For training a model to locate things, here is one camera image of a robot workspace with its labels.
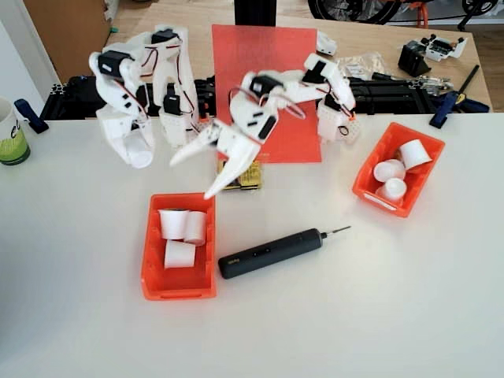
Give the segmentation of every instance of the wooden table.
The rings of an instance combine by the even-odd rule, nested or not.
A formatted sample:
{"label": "wooden table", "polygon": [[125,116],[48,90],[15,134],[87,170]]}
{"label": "wooden table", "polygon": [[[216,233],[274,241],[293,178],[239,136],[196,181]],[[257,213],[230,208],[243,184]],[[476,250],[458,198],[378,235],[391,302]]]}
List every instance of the wooden table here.
{"label": "wooden table", "polygon": [[[234,24],[234,13],[231,10],[211,9],[194,6],[167,6],[152,4],[142,11],[138,24],[127,32],[111,35],[109,44],[125,42],[140,32],[154,30],[157,24],[182,25],[189,28],[189,54],[196,78],[213,75],[212,24]],[[383,25],[357,24],[330,20],[316,20],[278,16],[277,26],[317,28],[325,32],[338,43],[336,57],[360,55],[369,51],[378,51],[387,63],[389,71],[396,76],[407,76],[397,66],[402,46],[411,39],[421,39],[435,33],[440,37],[457,40],[468,38],[464,53],[459,59],[448,58],[441,62],[426,60],[432,67],[431,74],[438,77],[450,77],[455,88],[459,88],[474,65],[480,65],[473,35],[455,31],[424,30]],[[491,106],[490,95],[484,80],[483,70],[480,70],[466,91],[470,98]]]}

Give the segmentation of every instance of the red paper sheet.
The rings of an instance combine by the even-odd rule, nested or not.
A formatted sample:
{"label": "red paper sheet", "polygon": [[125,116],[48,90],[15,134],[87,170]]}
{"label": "red paper sheet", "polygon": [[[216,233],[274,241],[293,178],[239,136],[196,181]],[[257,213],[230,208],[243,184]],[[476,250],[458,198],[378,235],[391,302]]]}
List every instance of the red paper sheet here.
{"label": "red paper sheet", "polygon": [[[247,72],[304,69],[306,58],[317,48],[316,29],[212,25],[212,36],[217,117],[227,124],[231,124],[228,91],[239,86]],[[279,111],[280,120],[256,160],[264,163],[321,161],[315,103],[298,105],[305,111],[306,119]]]}

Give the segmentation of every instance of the floor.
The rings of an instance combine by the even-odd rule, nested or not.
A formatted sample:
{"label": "floor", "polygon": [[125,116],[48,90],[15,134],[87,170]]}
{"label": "floor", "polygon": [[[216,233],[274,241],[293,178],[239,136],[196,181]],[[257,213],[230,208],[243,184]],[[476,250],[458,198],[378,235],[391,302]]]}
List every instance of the floor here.
{"label": "floor", "polygon": [[[212,6],[213,8],[232,9],[232,0],[154,0],[167,4],[184,4],[187,6]],[[138,19],[151,2],[134,2],[120,0],[117,17],[113,25],[122,32],[132,30]],[[294,17],[312,17],[306,0],[277,0],[277,14]],[[456,30],[455,26],[439,29]],[[504,112],[504,25],[468,25],[467,31],[472,32],[481,66],[487,81],[488,91],[495,112]]]}

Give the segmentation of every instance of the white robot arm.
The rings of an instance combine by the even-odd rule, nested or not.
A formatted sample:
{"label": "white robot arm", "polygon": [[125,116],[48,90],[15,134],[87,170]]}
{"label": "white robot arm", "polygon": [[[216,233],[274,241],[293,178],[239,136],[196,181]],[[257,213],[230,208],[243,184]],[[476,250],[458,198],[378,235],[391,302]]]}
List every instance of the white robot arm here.
{"label": "white robot arm", "polygon": [[232,126],[214,120],[195,140],[178,150],[170,161],[175,165],[209,147],[216,148],[228,157],[205,198],[214,196],[241,173],[245,172],[261,145],[271,135],[279,115],[278,109],[287,109],[298,117],[304,113],[297,102],[325,98],[324,111],[319,111],[319,134],[334,140],[343,122],[352,118],[355,100],[348,81],[336,65],[316,54],[305,62],[306,72],[301,70],[276,72],[248,72],[238,93],[230,101]]}
{"label": "white robot arm", "polygon": [[107,142],[126,163],[143,168],[154,156],[150,118],[136,98],[139,87],[145,85],[143,77],[153,78],[154,103],[161,107],[165,138],[173,146],[187,143],[197,124],[198,99],[186,28],[158,25],[154,33],[142,33],[127,43],[114,43],[101,53],[92,53],[89,66],[107,104],[96,112],[97,118]]}

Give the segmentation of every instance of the black metal frame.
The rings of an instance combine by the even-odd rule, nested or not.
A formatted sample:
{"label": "black metal frame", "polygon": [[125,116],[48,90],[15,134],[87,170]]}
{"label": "black metal frame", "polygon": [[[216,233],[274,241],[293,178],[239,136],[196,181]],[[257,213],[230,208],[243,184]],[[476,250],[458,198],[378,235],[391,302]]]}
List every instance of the black metal frame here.
{"label": "black metal frame", "polygon": [[276,0],[235,0],[235,24],[276,26]]}
{"label": "black metal frame", "polygon": [[461,32],[465,32],[465,25],[469,22],[471,18],[473,18],[474,15],[476,15],[479,11],[481,11],[481,7],[483,4],[487,2],[487,0],[477,0],[476,4],[471,8],[469,13],[467,13],[464,17],[464,19],[458,24],[458,30]]}

